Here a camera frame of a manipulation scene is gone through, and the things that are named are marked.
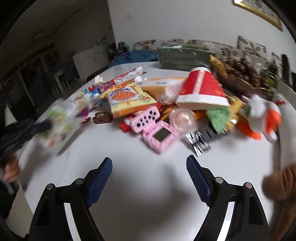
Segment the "left hand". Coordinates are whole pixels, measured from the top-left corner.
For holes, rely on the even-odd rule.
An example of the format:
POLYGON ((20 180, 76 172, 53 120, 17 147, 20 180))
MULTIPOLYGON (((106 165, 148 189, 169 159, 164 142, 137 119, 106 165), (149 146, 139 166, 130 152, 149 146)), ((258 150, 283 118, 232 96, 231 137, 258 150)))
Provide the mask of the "left hand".
POLYGON ((15 154, 11 155, 4 168, 4 180, 8 182, 15 182, 20 175, 20 168, 18 165, 18 159, 15 154))

